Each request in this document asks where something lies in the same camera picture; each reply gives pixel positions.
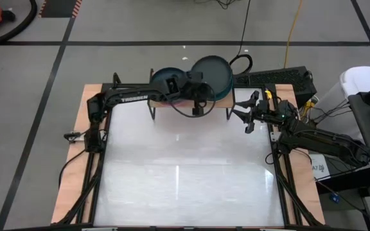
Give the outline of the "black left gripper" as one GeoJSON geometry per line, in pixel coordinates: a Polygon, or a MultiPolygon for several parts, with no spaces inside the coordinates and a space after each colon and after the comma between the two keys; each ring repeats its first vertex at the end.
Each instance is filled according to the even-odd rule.
{"type": "Polygon", "coordinates": [[[192,115],[193,116],[202,116],[204,114],[204,109],[200,105],[200,102],[197,99],[202,99],[206,96],[206,86],[202,82],[203,73],[202,72],[194,72],[188,71],[187,72],[188,80],[179,80],[179,99],[185,100],[194,100],[194,105],[192,108],[192,115]]]}

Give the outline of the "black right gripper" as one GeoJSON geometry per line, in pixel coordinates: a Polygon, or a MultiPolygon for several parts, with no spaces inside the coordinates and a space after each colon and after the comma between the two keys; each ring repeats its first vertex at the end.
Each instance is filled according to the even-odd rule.
{"type": "MultiPolygon", "coordinates": [[[[257,100],[259,99],[260,93],[255,90],[250,98],[246,101],[236,102],[235,105],[242,108],[254,108],[256,106],[257,100]]],[[[242,112],[237,110],[236,116],[239,117],[244,124],[245,133],[250,134],[254,131],[254,116],[252,112],[242,112]]],[[[276,117],[269,107],[269,102],[267,100],[260,100],[256,107],[256,119],[259,121],[276,121],[276,117]]]]}

